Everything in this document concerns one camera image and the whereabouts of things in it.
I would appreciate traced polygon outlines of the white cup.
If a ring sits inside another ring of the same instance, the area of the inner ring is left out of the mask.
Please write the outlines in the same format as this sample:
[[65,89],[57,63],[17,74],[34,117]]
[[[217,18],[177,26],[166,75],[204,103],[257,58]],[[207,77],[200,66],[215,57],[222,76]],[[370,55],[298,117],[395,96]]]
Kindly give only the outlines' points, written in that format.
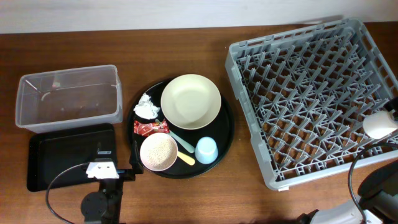
[[390,112],[378,111],[365,117],[363,129],[370,138],[381,139],[397,130],[397,121]]

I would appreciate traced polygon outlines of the pink bowl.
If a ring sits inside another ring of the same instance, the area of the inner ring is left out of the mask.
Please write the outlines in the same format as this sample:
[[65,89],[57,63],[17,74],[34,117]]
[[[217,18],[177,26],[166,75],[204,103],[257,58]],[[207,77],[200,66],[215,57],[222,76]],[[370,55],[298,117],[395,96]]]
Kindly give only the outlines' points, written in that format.
[[170,168],[177,160],[177,153],[177,143],[164,133],[155,133],[145,138],[140,148],[143,165],[154,172]]

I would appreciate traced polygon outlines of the light blue cup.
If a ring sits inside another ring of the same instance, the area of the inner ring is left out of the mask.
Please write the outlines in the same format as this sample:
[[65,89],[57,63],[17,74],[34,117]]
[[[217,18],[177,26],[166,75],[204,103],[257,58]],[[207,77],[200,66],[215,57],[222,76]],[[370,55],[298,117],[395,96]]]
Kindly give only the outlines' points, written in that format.
[[216,141],[211,137],[201,138],[195,147],[195,157],[202,164],[211,164],[218,157]]

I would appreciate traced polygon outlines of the cream plate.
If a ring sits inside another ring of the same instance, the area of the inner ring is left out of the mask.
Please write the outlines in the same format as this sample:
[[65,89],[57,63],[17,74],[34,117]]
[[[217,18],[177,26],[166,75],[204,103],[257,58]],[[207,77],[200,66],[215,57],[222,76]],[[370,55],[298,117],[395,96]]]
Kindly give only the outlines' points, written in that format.
[[186,74],[171,80],[160,97],[165,118],[174,126],[195,130],[209,125],[221,109],[218,87],[207,77]]

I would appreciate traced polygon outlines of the grey dishwasher rack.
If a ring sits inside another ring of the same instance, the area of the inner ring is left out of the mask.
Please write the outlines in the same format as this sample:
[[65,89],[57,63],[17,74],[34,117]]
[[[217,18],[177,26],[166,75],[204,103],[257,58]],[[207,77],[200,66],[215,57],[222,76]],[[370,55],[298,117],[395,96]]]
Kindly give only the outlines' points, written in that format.
[[397,77],[360,20],[233,43],[225,68],[269,189],[397,157],[397,133],[362,127],[397,96]]

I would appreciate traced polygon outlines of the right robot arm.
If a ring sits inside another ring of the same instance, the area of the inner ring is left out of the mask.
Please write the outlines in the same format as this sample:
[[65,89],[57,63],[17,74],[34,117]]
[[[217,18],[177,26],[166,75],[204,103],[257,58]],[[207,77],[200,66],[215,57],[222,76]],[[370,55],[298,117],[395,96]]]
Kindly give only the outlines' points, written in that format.
[[[397,98],[384,104],[384,109],[363,121],[365,133],[382,139],[397,130]],[[356,163],[366,152],[377,147],[397,149],[396,143],[379,142],[365,147],[354,158],[348,171],[351,200],[329,210],[303,213],[296,223],[397,223],[397,161],[370,173],[361,183],[356,195],[352,176]]]

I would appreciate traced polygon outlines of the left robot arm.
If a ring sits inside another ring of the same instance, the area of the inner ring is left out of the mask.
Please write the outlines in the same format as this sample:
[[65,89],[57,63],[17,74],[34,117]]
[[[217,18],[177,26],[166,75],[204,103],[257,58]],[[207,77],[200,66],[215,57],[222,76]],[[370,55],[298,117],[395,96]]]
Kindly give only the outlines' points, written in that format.
[[130,169],[117,169],[111,151],[102,151],[100,144],[97,155],[88,163],[86,174],[88,178],[99,182],[99,189],[84,197],[80,210],[85,223],[118,224],[124,183],[135,181],[136,175],[144,172],[137,144],[131,145]]

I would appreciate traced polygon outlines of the red candy wrapper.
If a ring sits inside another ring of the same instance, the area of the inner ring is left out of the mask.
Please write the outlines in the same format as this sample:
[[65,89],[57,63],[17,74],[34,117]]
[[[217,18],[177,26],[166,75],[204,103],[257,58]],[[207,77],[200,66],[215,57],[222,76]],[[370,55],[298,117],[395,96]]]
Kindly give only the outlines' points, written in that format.
[[140,136],[148,137],[155,133],[168,134],[169,132],[170,129],[166,120],[156,120],[153,123],[140,123],[138,121],[134,122],[134,133]]

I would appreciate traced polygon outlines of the black rectangular tray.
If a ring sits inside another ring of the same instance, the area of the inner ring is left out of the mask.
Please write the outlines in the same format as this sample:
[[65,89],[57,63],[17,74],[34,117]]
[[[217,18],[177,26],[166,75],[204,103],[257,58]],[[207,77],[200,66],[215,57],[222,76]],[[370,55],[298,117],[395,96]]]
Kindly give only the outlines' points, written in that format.
[[29,141],[27,189],[46,190],[62,171],[92,161],[96,146],[116,152],[114,126],[109,123],[36,134]]

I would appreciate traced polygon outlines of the crumpled white tissue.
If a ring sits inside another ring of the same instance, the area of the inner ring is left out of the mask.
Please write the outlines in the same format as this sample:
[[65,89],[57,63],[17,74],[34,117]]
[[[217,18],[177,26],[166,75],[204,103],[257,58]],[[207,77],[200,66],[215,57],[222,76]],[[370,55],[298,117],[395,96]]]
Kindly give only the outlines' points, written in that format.
[[134,107],[135,114],[144,119],[156,119],[158,117],[159,107],[151,102],[151,97],[144,93],[139,99],[138,104]]

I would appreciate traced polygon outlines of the yellow spoon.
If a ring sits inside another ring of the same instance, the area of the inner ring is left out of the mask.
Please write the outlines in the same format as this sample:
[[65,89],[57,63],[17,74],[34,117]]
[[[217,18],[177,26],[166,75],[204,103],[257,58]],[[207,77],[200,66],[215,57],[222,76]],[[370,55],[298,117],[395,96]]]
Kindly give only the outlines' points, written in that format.
[[186,164],[188,164],[190,166],[193,166],[195,164],[195,160],[192,157],[190,157],[180,151],[177,152],[177,157],[180,158],[182,161],[184,161]]

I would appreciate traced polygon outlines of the clear plastic bin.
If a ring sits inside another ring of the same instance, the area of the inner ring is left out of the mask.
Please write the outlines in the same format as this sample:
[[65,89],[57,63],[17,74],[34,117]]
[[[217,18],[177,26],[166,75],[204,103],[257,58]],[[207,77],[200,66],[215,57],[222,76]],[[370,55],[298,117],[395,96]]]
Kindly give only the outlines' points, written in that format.
[[24,75],[15,124],[35,133],[123,121],[123,94],[114,65]]

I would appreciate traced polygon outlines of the mint green spoon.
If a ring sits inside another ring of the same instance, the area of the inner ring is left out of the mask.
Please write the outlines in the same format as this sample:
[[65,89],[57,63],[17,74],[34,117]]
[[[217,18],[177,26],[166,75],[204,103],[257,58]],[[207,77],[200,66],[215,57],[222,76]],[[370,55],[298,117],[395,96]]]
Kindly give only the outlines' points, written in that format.
[[179,144],[181,144],[189,153],[193,154],[195,152],[195,148],[188,142],[186,142],[181,137],[177,136],[172,131],[168,131],[168,135],[172,136]]

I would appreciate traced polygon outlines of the round black tray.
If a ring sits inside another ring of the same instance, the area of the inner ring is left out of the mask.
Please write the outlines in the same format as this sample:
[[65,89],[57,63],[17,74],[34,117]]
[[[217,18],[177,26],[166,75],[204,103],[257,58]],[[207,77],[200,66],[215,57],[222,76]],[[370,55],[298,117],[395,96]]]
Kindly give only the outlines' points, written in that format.
[[[141,144],[145,140],[145,137],[134,133],[135,121],[140,123],[153,123],[154,120],[143,119],[137,116],[133,111],[133,108],[131,108],[128,113],[126,132],[129,146],[131,149],[132,141],[135,140],[137,142],[138,150],[140,151]],[[216,141],[216,145],[218,147],[218,157],[211,164],[202,164],[196,161],[193,166],[190,166],[178,158],[167,170],[155,173],[156,175],[170,179],[189,179],[208,172],[223,160],[225,155],[228,153],[234,138],[234,116],[225,97],[221,98],[221,109],[215,120],[204,128],[184,130],[171,123],[169,123],[168,126],[173,133],[190,143],[192,146],[196,146],[197,142],[202,137],[211,137]]]

